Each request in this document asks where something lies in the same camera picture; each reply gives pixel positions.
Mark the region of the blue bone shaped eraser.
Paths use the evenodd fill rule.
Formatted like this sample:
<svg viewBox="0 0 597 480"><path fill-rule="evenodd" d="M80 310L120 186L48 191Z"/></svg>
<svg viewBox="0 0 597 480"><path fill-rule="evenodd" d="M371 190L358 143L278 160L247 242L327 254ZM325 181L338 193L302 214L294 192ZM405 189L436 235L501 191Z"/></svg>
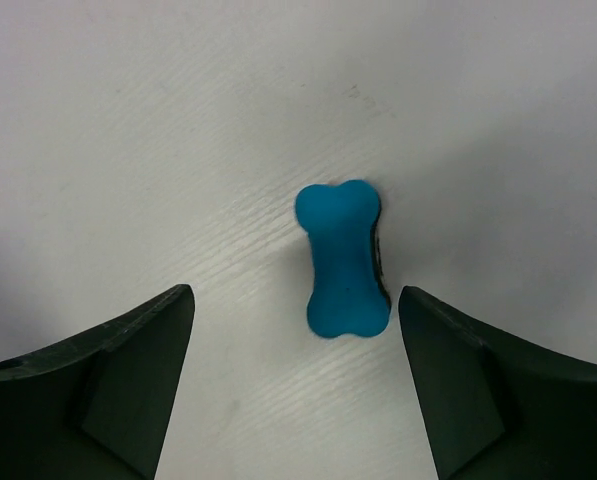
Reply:
<svg viewBox="0 0 597 480"><path fill-rule="evenodd" d="M377 190L359 179L309 185L296 196L294 212L314 272L306 318L319 337L371 338L389 323L377 240L381 210Z"/></svg>

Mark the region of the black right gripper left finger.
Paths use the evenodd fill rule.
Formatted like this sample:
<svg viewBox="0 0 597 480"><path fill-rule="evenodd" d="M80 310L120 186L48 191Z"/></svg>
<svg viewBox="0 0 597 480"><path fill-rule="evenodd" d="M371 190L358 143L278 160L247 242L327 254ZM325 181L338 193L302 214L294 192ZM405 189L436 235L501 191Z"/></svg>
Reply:
<svg viewBox="0 0 597 480"><path fill-rule="evenodd" d="M0 479L155 477L195 301L176 285L131 311L0 362Z"/></svg>

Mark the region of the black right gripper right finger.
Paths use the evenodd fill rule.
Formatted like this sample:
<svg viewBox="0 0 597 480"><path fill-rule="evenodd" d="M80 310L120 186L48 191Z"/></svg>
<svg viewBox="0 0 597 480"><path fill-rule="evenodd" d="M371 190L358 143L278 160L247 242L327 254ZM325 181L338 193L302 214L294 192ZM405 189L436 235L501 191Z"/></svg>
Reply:
<svg viewBox="0 0 597 480"><path fill-rule="evenodd" d="M399 319L441 479L597 479L597 365L478 321L418 287Z"/></svg>

